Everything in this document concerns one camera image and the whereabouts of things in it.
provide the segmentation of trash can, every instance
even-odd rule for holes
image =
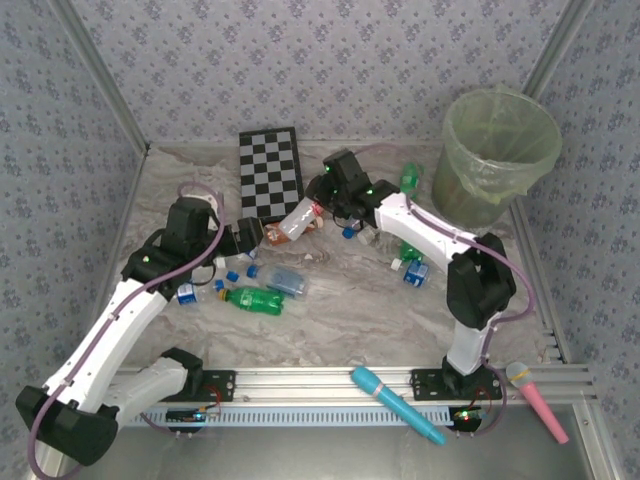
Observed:
[[[505,87],[476,90],[447,111],[433,180],[435,207],[466,228],[496,221],[516,195],[549,173],[562,137],[533,99]]]

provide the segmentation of pink microphone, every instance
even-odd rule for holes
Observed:
[[[567,443],[569,441],[567,432],[564,431],[549,405],[540,395],[538,387],[533,383],[529,368],[524,363],[513,362],[507,367],[507,378],[514,387],[520,390],[520,393],[527,399],[529,405],[533,407],[558,443]]]

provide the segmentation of blue microphone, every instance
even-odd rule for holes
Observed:
[[[420,435],[427,437],[437,445],[444,445],[447,442],[445,436],[438,431],[433,423],[389,390],[378,376],[368,368],[356,367],[356,369],[351,372],[351,380],[366,393],[380,400],[386,407],[411,425]]]

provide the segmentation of patterned wallpaper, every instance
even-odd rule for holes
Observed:
[[[566,3],[74,0],[154,142],[438,137],[462,91],[524,84]]]
[[[89,325],[138,159],[46,1],[0,17],[0,478],[20,478],[14,400]]]
[[[543,102],[564,136],[526,201],[573,360],[640,478],[640,6],[599,1]]]

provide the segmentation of black and white checkered board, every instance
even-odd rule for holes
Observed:
[[[242,216],[279,222],[304,197],[293,127],[240,134]]]

